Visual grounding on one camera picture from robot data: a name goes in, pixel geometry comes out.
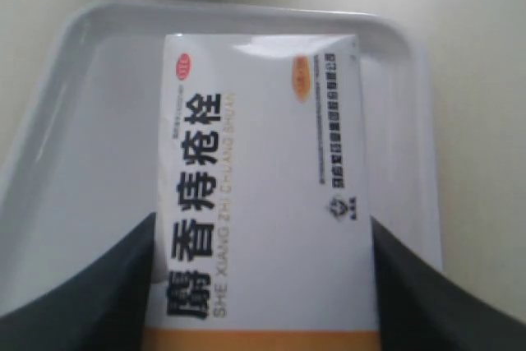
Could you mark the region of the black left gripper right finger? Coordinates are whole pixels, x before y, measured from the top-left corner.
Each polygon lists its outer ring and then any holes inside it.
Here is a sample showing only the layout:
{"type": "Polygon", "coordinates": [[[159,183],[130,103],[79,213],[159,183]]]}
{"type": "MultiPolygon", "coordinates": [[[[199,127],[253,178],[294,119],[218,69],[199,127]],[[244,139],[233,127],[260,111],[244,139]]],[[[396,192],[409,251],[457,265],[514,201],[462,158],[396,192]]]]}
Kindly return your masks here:
{"type": "Polygon", "coordinates": [[[524,323],[449,281],[371,222],[384,350],[523,350],[524,323]]]}

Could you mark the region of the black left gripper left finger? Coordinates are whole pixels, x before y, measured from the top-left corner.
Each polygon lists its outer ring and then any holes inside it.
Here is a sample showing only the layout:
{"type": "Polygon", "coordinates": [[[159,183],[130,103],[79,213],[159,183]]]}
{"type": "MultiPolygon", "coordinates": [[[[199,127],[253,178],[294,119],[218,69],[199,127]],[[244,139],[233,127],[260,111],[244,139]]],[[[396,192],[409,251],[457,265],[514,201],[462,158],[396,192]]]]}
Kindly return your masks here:
{"type": "Polygon", "coordinates": [[[139,350],[155,214],[65,283],[1,318],[3,350],[139,350]]]}

